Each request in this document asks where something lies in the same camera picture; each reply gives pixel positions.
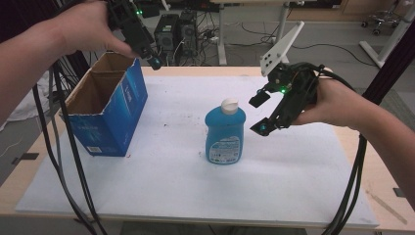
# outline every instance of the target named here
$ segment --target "blue bottle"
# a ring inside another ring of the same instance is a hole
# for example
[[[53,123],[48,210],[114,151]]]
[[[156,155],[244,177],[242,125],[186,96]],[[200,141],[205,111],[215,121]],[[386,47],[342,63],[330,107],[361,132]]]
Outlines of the blue bottle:
[[[224,100],[221,106],[207,114],[206,155],[209,162],[230,165],[241,158],[246,119],[245,112],[238,107],[235,98]]]

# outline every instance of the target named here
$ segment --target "chair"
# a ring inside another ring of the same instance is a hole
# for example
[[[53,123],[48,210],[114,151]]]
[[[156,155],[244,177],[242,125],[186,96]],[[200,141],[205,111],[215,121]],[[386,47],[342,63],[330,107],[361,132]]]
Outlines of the chair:
[[[399,0],[394,0],[389,10],[380,11],[374,15],[369,16],[369,19],[371,19],[372,21],[376,23],[376,26],[372,31],[374,35],[377,36],[381,34],[380,27],[382,24],[391,24],[392,28],[395,28],[399,25],[401,16],[394,12],[397,5],[399,5]],[[361,24],[362,27],[367,27],[368,25],[369,25],[368,22],[362,22]]]

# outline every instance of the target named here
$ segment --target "cable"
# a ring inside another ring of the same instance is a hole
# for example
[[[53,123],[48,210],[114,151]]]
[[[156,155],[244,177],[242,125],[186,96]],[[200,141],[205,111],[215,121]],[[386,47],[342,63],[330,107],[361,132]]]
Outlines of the cable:
[[[208,224],[208,228],[210,229],[210,232],[213,233],[213,235],[216,235],[216,232],[213,230],[210,224]]]
[[[19,142],[14,143],[14,144],[12,144],[12,145],[8,146],[8,147],[6,148],[6,150],[3,152],[3,154],[1,154],[1,155],[0,155],[0,158],[1,158],[1,157],[3,157],[3,156],[7,153],[7,151],[8,151],[10,148],[12,148],[12,147],[14,147],[14,146],[19,145],[19,144],[22,142],[22,140],[23,140],[23,136],[21,137],[21,140],[19,140]]]
[[[265,43],[268,43],[268,41],[269,41],[269,39],[270,38],[272,38],[274,35],[274,33],[275,33],[275,31],[277,30],[277,28],[278,28],[278,26],[272,31],[272,33],[271,34],[269,34],[269,33],[266,33],[266,32],[257,32],[257,31],[251,31],[251,30],[248,30],[248,29],[246,29],[245,27],[244,27],[244,24],[243,23],[241,23],[241,28],[244,30],[244,31],[246,31],[246,32],[250,32],[250,33],[254,33],[254,34],[260,34],[260,35],[265,35],[265,36],[263,36],[263,37],[261,37],[260,38],[260,42],[256,42],[256,43],[252,43],[252,44],[239,44],[239,43],[230,43],[229,45],[232,45],[232,46],[243,46],[243,47],[250,47],[250,46],[255,46],[255,45],[261,45],[261,44],[265,44]]]
[[[43,132],[43,137],[44,137],[45,144],[46,144],[46,150],[49,154],[49,158],[52,162],[53,167],[55,168],[55,171],[58,173],[58,176],[60,176],[59,175],[59,166],[58,166],[58,163],[56,162],[56,159],[55,159],[53,151],[52,151],[52,146],[51,146],[51,142],[50,142],[50,138],[49,138],[49,133],[48,133],[48,129],[46,127],[46,119],[45,119],[45,116],[43,115],[43,109],[42,109],[42,105],[40,103],[39,92],[37,90],[37,84],[35,84],[33,86],[32,91],[33,91],[33,97],[34,97],[34,101],[35,101],[35,104],[36,104],[37,112],[39,113],[39,120],[40,120],[40,123],[41,123],[41,126],[42,126],[42,132]],[[69,203],[70,203],[70,206],[72,207],[73,211],[75,212],[76,216],[85,225],[85,227],[88,229],[88,231],[93,235],[97,234],[96,231],[95,231],[95,228],[92,226],[92,224],[89,222],[88,219],[84,218],[84,216],[82,215],[82,211],[80,211],[78,209],[78,207],[75,205],[75,203],[71,200],[69,200]]]
[[[176,50],[174,50],[174,53],[173,53],[173,61],[175,61],[176,60],[176,53],[177,53],[177,50],[179,49],[179,47],[181,46],[181,44],[183,44],[184,43],[184,39],[186,39],[186,38],[183,38],[180,42],[179,42],[179,44],[177,45],[177,47],[176,47]]]
[[[62,155],[61,155],[61,141],[59,139],[58,127],[56,125],[55,115],[54,115],[54,111],[53,111],[54,110],[53,96],[51,95],[52,94],[52,87],[53,87],[53,71],[52,71],[52,69],[50,69],[49,70],[49,111],[51,113],[52,127],[53,127],[53,131],[54,131],[54,134],[55,134],[56,151],[57,151],[57,155],[58,155],[58,166],[59,166],[58,167],[58,175],[59,175],[59,178],[61,180],[61,184],[62,184],[62,187],[64,189],[64,192],[67,195],[67,198],[68,198],[70,204],[72,205],[73,210],[77,211],[79,213],[78,219],[81,222],[86,223],[86,225],[88,227],[93,228],[93,226],[90,223],[87,215],[80,209],[80,207],[77,205],[77,203],[73,199],[72,195],[70,194],[67,182],[65,180],[64,166],[62,164]]]
[[[345,51],[347,51],[347,52],[349,52],[350,54],[351,54],[351,56],[356,60],[356,61],[358,61],[358,62],[360,62],[361,64],[363,64],[363,65],[366,65],[366,66],[371,66],[371,67],[376,67],[376,65],[373,65],[373,64],[369,64],[369,63],[365,63],[365,62],[363,62],[363,61],[361,61],[361,60],[359,60],[353,53],[351,53],[349,50],[347,50],[346,48],[344,48],[344,47],[341,47],[341,46],[337,46],[337,45],[332,45],[332,44],[326,44],[326,43],[319,43],[319,44],[314,44],[314,45],[311,45],[311,46],[306,46],[306,47],[298,47],[298,46],[295,46],[295,45],[292,45],[292,47],[293,48],[296,48],[296,49],[308,49],[308,48],[311,48],[311,47],[316,47],[316,46],[331,46],[331,47],[337,47],[337,48],[340,48],[340,49],[342,49],[342,50],[345,50]]]
[[[208,13],[204,12],[204,13],[201,13],[200,15],[198,15],[198,17],[201,16],[201,15],[204,15],[204,17],[199,21],[197,27],[199,27],[202,24],[202,22],[205,20],[205,17],[207,16],[207,14]]]
[[[351,85],[348,84],[344,79],[342,79],[341,77],[339,77],[338,75],[330,71],[323,70],[324,69],[323,66],[317,67],[309,63],[305,63],[305,64],[307,64],[313,70],[321,72],[321,74],[332,77],[333,79],[341,82],[342,84],[344,84],[345,86],[347,86],[348,88],[354,91]],[[347,220],[350,217],[354,209],[354,206],[357,202],[357,198],[359,195],[359,190],[360,190],[360,183],[361,183],[361,177],[362,177],[362,172],[363,172],[363,163],[364,163],[364,157],[366,153],[366,146],[367,146],[367,140],[366,138],[363,137],[363,135],[360,134],[359,145],[357,148],[356,157],[354,159],[353,167],[351,169],[351,173],[350,173],[350,177],[347,183],[345,194],[342,198],[342,201],[339,205],[336,215],[334,216],[330,224],[327,226],[325,231],[322,233],[322,235],[340,234],[340,232],[345,227]],[[349,198],[351,195],[351,190],[353,189],[353,185],[354,185],[354,193],[353,193],[351,202],[347,208],[347,205],[349,203]]]
[[[85,178],[85,173],[83,171],[83,167],[82,167],[82,162],[80,161],[80,156],[77,150],[77,146],[76,146],[76,142],[74,139],[74,135],[70,126],[70,121],[69,121],[69,113],[67,110],[67,105],[65,103],[65,98],[64,98],[64,92],[62,90],[62,86],[61,86],[61,82],[59,80],[59,71],[62,69],[59,67],[59,64],[55,63],[53,65],[54,68],[54,75],[55,75],[55,83],[58,89],[58,94],[59,94],[59,100],[61,103],[61,110],[62,110],[62,115],[67,127],[67,132],[68,132],[68,136],[69,136],[69,142],[70,142],[70,146],[72,148],[72,152],[73,152],[73,158],[75,160],[75,164],[76,164],[76,168],[79,174],[79,180],[82,186],[82,190],[84,193],[84,197],[86,200],[86,203],[88,205],[89,210],[91,211],[92,216],[94,217],[95,221],[97,222],[98,226],[100,227],[101,231],[103,234],[107,234],[106,230],[104,229],[104,227],[102,226],[101,222],[100,222],[100,218],[97,215],[96,211],[95,211],[95,207],[94,207],[94,203],[92,201],[92,197],[91,197],[91,193],[89,192],[89,188],[88,188],[88,184],[86,182],[86,178]]]

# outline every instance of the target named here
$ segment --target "human hand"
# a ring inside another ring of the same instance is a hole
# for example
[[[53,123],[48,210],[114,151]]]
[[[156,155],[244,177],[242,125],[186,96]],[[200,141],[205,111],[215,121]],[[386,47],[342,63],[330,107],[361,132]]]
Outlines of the human hand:
[[[135,58],[131,47],[116,38],[108,27],[107,3],[87,1],[59,14],[51,20],[65,40],[65,54],[79,51],[112,50]]]
[[[309,105],[293,122],[294,125],[325,122],[358,129],[370,112],[372,103],[331,78],[319,78],[317,103]]]

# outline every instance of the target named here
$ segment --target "wooden table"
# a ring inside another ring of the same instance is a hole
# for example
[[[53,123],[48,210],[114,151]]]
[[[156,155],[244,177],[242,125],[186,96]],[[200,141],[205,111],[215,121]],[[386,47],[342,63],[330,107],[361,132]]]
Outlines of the wooden table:
[[[144,75],[210,75],[210,76],[258,76],[259,68],[162,68],[153,71],[143,68]],[[345,127],[334,127],[346,155],[350,162],[354,160],[357,149],[357,133]],[[59,130],[64,131],[62,123]],[[30,153],[39,153],[34,161],[21,161],[6,182],[0,187],[0,215],[35,216],[46,214],[21,213],[15,211],[16,204],[23,196],[34,174],[47,155],[40,136],[29,150]],[[415,212],[403,198],[398,198],[392,188],[397,187],[387,168],[369,145],[363,170],[362,188],[366,192],[370,206],[375,213],[380,226],[377,231],[415,231]]]

